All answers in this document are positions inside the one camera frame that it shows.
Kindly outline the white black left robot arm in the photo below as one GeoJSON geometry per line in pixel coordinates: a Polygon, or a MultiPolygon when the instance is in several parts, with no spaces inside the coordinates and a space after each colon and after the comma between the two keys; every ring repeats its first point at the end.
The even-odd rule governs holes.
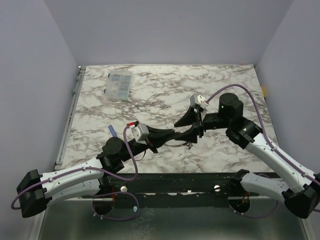
{"type": "Polygon", "coordinates": [[[138,177],[135,156],[147,150],[158,152],[166,142],[173,139],[173,129],[156,129],[145,124],[130,123],[132,140],[112,136],[96,157],[70,168],[39,173],[30,170],[16,188],[17,196],[11,203],[12,210],[19,210],[23,218],[42,213],[49,204],[82,196],[106,197],[111,190],[104,178],[109,176],[123,181],[138,177]]]}

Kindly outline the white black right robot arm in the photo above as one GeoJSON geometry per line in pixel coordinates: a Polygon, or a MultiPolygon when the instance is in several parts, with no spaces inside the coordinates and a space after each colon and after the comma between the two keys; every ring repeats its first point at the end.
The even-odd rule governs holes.
{"type": "Polygon", "coordinates": [[[176,140],[197,143],[207,130],[225,129],[228,139],[255,155],[269,166],[280,180],[258,176],[240,170],[230,182],[229,189],[240,196],[257,193],[283,203],[295,216],[306,219],[320,202],[320,175],[306,168],[276,146],[253,121],[243,116],[243,102],[233,93],[219,97],[218,112],[208,113],[209,102],[194,94],[190,106],[174,127],[191,126],[176,140]]]}

